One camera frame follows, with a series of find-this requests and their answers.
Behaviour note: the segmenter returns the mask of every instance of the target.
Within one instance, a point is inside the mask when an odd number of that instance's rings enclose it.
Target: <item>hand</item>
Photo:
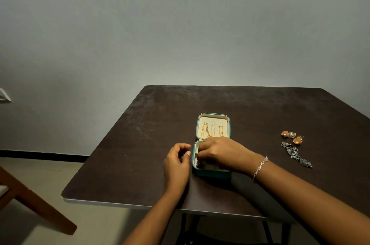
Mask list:
[[[200,161],[214,161],[223,169],[249,176],[256,172],[258,165],[263,161],[263,156],[227,137],[206,138],[199,145],[197,158]]]
[[[169,151],[164,160],[164,177],[166,192],[174,194],[180,198],[189,181],[190,175],[190,151],[187,151],[182,157],[182,163],[179,160],[181,149],[189,150],[190,144],[175,144]]]

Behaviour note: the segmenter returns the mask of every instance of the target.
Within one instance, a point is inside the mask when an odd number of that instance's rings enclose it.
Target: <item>light switch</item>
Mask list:
[[[4,89],[0,88],[0,103],[10,103],[11,101]]]

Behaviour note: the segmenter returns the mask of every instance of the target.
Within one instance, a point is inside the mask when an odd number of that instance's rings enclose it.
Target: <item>wall baseboard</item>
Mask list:
[[[48,152],[0,150],[0,157],[41,159],[53,161],[85,162],[88,155],[52,154]]]

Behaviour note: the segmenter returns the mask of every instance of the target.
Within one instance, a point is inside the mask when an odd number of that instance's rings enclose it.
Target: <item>tiled floor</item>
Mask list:
[[[145,211],[63,201],[60,194],[82,163],[0,158],[0,166],[77,224],[74,235],[60,233],[53,225],[13,200],[0,212],[0,244],[6,245],[119,245],[144,217]],[[176,212],[163,244],[174,244],[181,214]],[[275,242],[281,225],[269,223]],[[266,242],[260,221],[202,217],[200,233],[230,242]],[[290,244],[318,244],[301,226],[293,226]]]

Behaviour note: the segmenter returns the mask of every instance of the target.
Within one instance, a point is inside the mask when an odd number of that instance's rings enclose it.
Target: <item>silver jewelry piece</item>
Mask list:
[[[308,162],[306,159],[303,159],[298,154],[298,148],[296,148],[292,144],[287,144],[286,142],[281,142],[281,145],[286,149],[287,153],[290,155],[290,158],[294,158],[295,160],[299,161],[302,166],[312,168],[312,164]]]
[[[266,157],[265,157],[265,159],[261,162],[260,166],[257,168],[257,172],[255,172],[255,175],[253,176],[253,183],[256,183],[256,182],[254,181],[254,179],[255,179],[255,177],[257,176],[258,171],[259,171],[259,170],[261,170],[262,165],[263,165],[266,161],[269,161],[269,159],[267,158],[267,156],[266,156]]]

